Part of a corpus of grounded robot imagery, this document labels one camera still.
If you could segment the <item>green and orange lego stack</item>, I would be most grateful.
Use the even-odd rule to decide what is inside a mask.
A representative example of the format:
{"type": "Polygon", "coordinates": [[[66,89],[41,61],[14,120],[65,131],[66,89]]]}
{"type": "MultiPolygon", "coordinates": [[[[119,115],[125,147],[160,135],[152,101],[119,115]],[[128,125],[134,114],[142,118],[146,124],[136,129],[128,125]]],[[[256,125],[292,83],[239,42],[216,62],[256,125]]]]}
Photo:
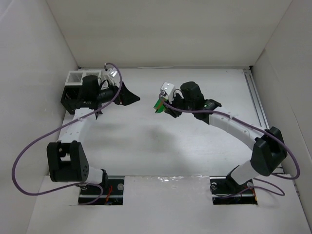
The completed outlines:
{"type": "Polygon", "coordinates": [[[160,114],[166,110],[164,103],[167,101],[165,98],[160,98],[154,105],[155,113],[160,114]]]}

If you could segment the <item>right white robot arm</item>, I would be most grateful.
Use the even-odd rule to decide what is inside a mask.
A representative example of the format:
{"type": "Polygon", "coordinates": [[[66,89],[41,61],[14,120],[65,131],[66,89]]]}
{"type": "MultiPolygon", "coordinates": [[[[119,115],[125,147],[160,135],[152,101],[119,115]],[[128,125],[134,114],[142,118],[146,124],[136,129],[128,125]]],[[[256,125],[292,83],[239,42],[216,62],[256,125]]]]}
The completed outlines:
{"type": "Polygon", "coordinates": [[[174,118],[185,110],[198,120],[219,128],[248,146],[252,155],[250,160],[232,169],[221,183],[222,189],[229,194],[236,194],[243,185],[258,176],[269,176],[287,157],[282,147],[283,137],[279,129],[252,128],[236,122],[221,103],[206,99],[200,87],[193,81],[181,85],[180,93],[175,94],[175,86],[163,83],[160,96],[167,104],[165,112],[174,118]]]}

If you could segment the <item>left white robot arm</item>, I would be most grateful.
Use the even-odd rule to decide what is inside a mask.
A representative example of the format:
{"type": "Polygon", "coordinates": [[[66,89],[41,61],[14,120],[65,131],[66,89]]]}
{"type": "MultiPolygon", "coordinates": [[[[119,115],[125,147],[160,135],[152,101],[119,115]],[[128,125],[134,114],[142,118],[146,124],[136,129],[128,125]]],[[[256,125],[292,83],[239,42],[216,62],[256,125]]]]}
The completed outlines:
{"type": "Polygon", "coordinates": [[[70,124],[57,142],[47,146],[50,179],[53,182],[80,182],[108,187],[108,175],[104,169],[89,165],[83,149],[83,141],[91,124],[97,120],[104,103],[127,106],[140,101],[140,97],[129,91],[125,84],[120,87],[112,81],[103,88],[96,75],[82,78],[81,85],[66,85],[61,103],[73,115],[70,124]]]}

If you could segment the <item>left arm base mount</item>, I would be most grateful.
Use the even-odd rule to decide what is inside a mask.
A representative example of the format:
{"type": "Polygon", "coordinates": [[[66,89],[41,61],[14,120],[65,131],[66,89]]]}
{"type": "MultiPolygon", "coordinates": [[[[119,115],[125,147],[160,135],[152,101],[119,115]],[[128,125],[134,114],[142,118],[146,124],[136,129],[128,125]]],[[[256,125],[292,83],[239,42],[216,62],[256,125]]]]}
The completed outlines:
{"type": "Polygon", "coordinates": [[[114,206],[123,204],[124,176],[108,176],[107,188],[102,190],[95,185],[80,187],[79,205],[114,206]]]}

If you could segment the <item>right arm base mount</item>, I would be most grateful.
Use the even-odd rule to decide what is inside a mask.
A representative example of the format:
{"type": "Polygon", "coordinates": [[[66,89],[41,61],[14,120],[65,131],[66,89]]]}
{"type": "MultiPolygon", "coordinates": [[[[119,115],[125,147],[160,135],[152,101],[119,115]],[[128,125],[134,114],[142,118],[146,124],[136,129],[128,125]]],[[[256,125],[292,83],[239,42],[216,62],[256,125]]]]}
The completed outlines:
{"type": "Polygon", "coordinates": [[[257,205],[253,181],[242,185],[227,183],[225,176],[210,177],[210,192],[214,205],[257,205]]]}

